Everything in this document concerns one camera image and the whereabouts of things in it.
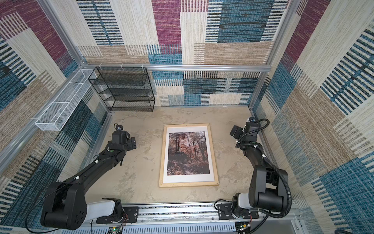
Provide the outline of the autumn forest photo print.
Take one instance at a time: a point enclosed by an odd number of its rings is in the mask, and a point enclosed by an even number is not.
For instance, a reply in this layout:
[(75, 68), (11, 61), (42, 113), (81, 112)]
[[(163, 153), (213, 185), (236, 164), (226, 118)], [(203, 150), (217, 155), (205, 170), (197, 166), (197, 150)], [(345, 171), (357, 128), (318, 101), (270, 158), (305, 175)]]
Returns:
[(169, 133), (167, 175), (208, 175), (205, 132)]

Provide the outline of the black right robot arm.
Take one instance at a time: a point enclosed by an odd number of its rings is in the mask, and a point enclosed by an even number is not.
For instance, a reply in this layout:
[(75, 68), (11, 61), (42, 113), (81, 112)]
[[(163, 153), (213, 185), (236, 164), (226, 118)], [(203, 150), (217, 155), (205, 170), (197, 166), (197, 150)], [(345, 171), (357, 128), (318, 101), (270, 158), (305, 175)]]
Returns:
[(271, 162), (257, 141), (257, 134), (269, 124), (268, 119), (250, 117), (245, 127), (235, 125), (230, 132), (236, 139), (235, 148), (243, 152), (253, 167), (248, 193), (237, 193), (233, 197), (232, 211), (236, 218), (242, 218), (254, 209), (272, 218), (283, 218), (291, 210), (288, 173)]

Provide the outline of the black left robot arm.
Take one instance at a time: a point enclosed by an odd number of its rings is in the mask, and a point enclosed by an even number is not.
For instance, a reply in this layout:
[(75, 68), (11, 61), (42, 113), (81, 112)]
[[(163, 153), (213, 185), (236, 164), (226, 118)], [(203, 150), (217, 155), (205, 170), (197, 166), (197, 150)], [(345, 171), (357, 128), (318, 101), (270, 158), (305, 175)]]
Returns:
[(57, 229), (76, 230), (88, 219), (85, 195), (105, 173), (121, 165), (128, 151), (136, 149), (136, 141), (122, 125), (117, 125), (105, 149), (83, 170), (63, 182), (53, 182), (47, 188), (41, 225)]

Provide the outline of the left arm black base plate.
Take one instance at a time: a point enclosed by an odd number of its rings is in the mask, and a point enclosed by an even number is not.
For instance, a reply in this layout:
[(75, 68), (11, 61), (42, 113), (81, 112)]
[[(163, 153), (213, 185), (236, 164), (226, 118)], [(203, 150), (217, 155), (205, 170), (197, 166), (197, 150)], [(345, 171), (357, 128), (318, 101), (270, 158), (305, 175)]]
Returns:
[(96, 224), (125, 224), (136, 223), (138, 219), (139, 207), (122, 207), (115, 208), (109, 216), (102, 216), (96, 219)]

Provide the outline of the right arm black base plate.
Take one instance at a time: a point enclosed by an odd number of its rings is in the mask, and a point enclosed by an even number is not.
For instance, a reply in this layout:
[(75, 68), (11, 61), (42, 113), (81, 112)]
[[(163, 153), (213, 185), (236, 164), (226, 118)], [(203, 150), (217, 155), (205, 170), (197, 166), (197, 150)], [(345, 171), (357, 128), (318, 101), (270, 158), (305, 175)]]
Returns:
[(220, 220), (229, 220), (229, 219), (257, 219), (259, 218), (258, 212), (250, 212), (249, 210), (243, 209), (240, 212), (234, 212), (232, 210), (230, 203), (217, 203), (215, 205), (216, 210), (218, 211), (218, 216)]

